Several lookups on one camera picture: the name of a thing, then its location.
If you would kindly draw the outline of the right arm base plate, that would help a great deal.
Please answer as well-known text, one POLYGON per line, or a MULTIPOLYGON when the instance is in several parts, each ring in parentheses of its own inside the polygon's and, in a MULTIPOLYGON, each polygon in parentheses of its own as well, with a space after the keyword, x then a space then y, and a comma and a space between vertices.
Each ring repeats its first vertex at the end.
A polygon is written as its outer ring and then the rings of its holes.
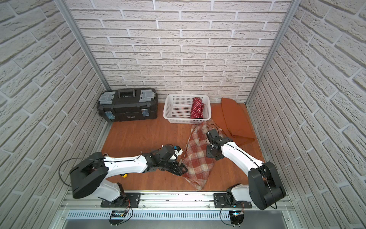
POLYGON ((214 207, 216 209, 235 208, 235 209, 251 209, 252 202, 248 201, 236 201, 229 193, 214 193, 213 194, 214 207))

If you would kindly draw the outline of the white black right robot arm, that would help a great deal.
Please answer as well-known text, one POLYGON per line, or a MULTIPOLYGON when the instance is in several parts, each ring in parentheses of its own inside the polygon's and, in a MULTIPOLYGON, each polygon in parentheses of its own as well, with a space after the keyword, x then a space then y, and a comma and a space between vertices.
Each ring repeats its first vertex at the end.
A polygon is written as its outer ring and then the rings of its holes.
POLYGON ((227 190, 229 205, 245 201, 265 210, 286 197, 285 187, 272 162, 263 162, 249 155, 232 139, 222 138, 215 129, 208 131, 206 137, 209 141, 207 157, 216 160, 227 158, 248 177, 248 185, 238 184, 227 190))

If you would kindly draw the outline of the red polka dot skirt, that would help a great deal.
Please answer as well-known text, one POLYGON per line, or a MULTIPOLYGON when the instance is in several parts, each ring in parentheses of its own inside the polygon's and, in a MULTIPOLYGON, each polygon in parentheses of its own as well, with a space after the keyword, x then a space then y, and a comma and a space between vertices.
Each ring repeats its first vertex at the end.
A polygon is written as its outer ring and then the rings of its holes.
POLYGON ((204 106, 205 106, 205 104, 203 103, 203 100, 201 98, 194 97, 192 107, 191 107, 191 112, 190 112, 190 118, 191 119, 203 119, 204 118, 204 115, 203 115, 204 106))

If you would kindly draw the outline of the red plaid skirt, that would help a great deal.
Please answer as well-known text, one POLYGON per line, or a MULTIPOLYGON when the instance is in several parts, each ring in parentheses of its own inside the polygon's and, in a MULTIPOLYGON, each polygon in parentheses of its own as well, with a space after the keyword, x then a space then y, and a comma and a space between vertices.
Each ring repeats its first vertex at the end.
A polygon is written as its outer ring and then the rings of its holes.
POLYGON ((198 125, 192 125, 181 159, 188 169, 182 177, 199 191, 212 190, 209 176, 216 160, 206 156, 206 148, 209 144, 206 133, 210 130, 218 130, 220 134, 223 133, 222 129, 211 119, 198 125))

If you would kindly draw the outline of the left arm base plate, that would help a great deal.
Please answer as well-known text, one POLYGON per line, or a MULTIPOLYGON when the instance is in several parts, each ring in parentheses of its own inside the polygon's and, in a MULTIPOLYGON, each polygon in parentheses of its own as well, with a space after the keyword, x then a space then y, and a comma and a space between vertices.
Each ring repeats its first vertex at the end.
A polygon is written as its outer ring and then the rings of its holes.
POLYGON ((123 208, 130 206, 131 208, 137 208, 140 202, 140 192, 127 192, 124 196, 120 196, 113 202, 102 200, 101 208, 123 208))

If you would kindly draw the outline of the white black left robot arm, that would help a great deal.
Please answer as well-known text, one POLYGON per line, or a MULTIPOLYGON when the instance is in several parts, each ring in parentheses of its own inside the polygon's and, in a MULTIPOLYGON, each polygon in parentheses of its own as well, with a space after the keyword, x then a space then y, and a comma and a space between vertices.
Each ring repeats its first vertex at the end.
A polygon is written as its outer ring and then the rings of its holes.
POLYGON ((120 183, 112 183, 107 178, 156 170, 182 176, 188 172, 188 168, 177 161, 182 152, 179 146, 165 145, 133 157, 110 157, 101 152, 93 153, 69 172, 72 196, 74 199, 94 196, 103 200, 107 206, 114 204, 119 207, 125 203, 126 194, 120 183))

